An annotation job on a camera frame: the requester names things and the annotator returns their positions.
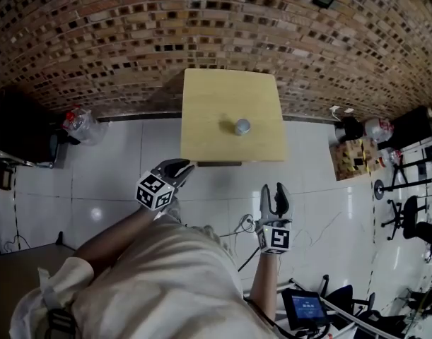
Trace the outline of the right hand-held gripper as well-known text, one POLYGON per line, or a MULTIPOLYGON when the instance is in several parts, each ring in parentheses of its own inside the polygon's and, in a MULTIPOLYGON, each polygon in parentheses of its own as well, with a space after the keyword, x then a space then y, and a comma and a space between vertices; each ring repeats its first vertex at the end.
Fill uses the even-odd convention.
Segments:
POLYGON ((291 223, 294 204, 288 189, 281 183, 276 184, 275 214, 272 213, 270 190, 265 184, 260 193, 260 219, 255 222, 255 232, 262 254, 280 255, 291 247, 291 223))

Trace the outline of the person's left forearm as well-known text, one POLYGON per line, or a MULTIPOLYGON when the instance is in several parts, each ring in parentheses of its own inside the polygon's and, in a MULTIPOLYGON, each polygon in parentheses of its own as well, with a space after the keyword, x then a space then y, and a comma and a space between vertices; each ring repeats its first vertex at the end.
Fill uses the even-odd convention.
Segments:
POLYGON ((140 207, 106 230, 89 239, 75 252, 74 257, 90 264, 95 276, 112 266, 137 237, 153 222, 158 211, 140 207))

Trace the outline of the person's left shoe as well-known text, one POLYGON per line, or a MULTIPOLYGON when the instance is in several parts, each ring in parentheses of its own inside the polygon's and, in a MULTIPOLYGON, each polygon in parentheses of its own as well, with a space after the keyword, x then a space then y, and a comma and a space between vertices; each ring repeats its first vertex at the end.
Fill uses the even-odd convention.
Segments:
POLYGON ((164 208, 163 213, 179 223, 182 222, 180 214, 180 202, 176 197, 174 197, 170 204, 164 208))

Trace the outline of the person's shoe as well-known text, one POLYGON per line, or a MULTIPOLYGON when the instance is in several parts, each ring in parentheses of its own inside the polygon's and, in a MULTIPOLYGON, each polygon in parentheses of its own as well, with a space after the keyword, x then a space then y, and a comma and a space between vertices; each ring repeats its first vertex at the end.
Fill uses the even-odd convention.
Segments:
POLYGON ((180 214, 180 202, 176 197, 174 197, 170 204, 164 208, 163 213, 179 223, 182 222, 180 214))
POLYGON ((215 233, 213 227, 210 225, 205 225, 203 227, 192 226, 192 229, 200 232, 202 235, 208 237, 218 244, 221 243, 221 238, 215 233))

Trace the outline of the cardboard box with striped tape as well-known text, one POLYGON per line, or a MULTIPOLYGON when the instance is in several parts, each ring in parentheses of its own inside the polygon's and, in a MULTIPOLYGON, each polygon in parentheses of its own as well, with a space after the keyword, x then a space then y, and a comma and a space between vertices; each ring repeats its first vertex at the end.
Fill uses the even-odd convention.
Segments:
POLYGON ((376 143, 371 138, 338 143, 329 147, 337 181, 370 174, 382 168, 376 143))

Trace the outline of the black stand with round base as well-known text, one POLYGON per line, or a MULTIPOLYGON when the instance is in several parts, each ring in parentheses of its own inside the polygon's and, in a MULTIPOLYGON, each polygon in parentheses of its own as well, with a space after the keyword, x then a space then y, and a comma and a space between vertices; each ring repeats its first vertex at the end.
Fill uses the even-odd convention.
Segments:
POLYGON ((410 163, 406 163, 406 164, 403 163, 403 157, 401 157, 399 159, 399 163, 393 165, 393 175, 392 175, 391 185, 385 186, 380 179, 375 181, 375 183, 373 185, 374 197, 377 200, 381 200, 383 198, 385 192, 392 192, 392 191, 395 191, 398 189, 405 189, 405 188, 409 188, 409 187, 413 187, 413 186, 419 186, 422 184, 430 184, 432 182, 432 178, 426 178, 426 179, 418 180, 415 182, 409 182, 407 177, 406 177, 406 174, 404 172, 405 168, 413 167, 413 166, 419 166, 419 165, 426 165, 427 162, 432 162, 432 157, 424 158, 424 159, 417 160, 417 161, 410 162, 410 163), (398 173, 400 173, 404 179, 403 184, 396 184, 395 183, 398 173))

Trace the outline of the black and silver bucket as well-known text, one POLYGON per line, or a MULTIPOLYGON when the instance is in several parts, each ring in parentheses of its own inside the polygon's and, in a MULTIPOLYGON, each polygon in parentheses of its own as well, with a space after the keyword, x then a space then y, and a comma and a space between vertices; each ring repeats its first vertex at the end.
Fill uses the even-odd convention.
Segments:
POLYGON ((340 143, 363 136, 363 125, 355 117, 344 117, 335 124, 335 136, 340 143))

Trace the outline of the clear plastic bottle red cap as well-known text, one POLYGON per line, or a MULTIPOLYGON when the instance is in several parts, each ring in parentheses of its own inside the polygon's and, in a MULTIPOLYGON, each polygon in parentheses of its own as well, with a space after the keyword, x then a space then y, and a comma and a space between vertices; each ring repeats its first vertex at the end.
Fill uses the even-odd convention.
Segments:
POLYGON ((65 114, 62 128, 84 145, 97 145, 105 137, 108 123, 99 122, 89 109, 75 107, 65 114))

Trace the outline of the person's beige clothing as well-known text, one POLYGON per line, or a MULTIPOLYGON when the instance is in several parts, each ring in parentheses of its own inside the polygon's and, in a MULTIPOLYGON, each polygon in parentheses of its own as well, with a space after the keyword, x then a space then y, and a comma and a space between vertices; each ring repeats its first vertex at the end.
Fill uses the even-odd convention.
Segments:
POLYGON ((11 339, 44 339, 49 309, 67 310, 82 339, 276 339, 243 299, 226 245, 166 216, 98 276, 77 257, 39 276, 14 310, 11 339))

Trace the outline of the clear water jug red cap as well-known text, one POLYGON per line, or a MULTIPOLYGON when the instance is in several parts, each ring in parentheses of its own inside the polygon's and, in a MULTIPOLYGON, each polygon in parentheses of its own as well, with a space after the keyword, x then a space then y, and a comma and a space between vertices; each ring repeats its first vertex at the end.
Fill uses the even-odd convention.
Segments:
POLYGON ((402 152, 391 148, 384 148, 378 151, 378 160, 382 167, 394 167, 402 158, 402 152))

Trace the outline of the clear water jug red label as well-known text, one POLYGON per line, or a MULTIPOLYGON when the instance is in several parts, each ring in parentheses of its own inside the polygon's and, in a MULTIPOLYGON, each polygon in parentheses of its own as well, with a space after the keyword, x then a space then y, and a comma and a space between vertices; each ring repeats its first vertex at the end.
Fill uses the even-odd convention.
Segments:
POLYGON ((376 143, 382 143, 392 138, 394 126, 387 119, 372 118, 365 122, 364 131, 367 137, 376 143))

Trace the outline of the white metal shelf cart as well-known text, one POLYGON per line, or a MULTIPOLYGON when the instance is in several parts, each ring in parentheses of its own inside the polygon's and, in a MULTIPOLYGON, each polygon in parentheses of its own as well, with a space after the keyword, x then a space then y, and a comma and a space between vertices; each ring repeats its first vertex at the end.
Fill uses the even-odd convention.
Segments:
MULTIPOLYGON (((309 291, 294 279, 281 283, 278 288, 278 297, 281 302, 276 311, 275 324, 281 331, 282 338, 308 339, 306 335, 290 329, 281 296, 281 292, 287 288, 309 291)), ((319 296, 321 290, 322 282, 319 290, 316 291, 319 296)), ((372 314, 363 313, 360 316, 352 316, 330 304, 321 296, 320 299, 330 322, 329 333, 323 339, 405 339, 406 337, 404 332, 407 324, 403 315, 384 316, 373 308, 372 314)))

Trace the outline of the dark low cabinet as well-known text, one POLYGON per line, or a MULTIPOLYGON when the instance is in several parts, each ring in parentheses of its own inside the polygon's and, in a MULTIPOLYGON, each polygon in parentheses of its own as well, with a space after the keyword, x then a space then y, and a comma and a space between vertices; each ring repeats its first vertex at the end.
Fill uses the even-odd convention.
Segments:
POLYGON ((52 165, 58 146, 53 121, 21 91, 0 90, 0 155, 24 165, 52 165))

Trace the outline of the grey table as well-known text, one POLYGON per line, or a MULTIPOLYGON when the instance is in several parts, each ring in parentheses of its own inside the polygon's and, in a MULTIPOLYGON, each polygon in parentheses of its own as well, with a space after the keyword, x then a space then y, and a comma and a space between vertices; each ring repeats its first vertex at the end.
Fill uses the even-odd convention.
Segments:
POLYGON ((38 268, 55 274, 74 253, 63 245, 48 244, 0 255, 0 339, 9 339, 11 316, 19 300, 40 285, 38 268))

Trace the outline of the wooden shelf frame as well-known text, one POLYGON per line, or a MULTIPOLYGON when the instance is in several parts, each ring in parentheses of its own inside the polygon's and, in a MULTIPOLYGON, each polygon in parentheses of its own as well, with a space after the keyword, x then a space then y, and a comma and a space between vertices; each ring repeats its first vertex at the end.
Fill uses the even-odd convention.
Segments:
POLYGON ((0 189, 10 191, 12 189, 13 169, 7 165, 0 165, 0 189))

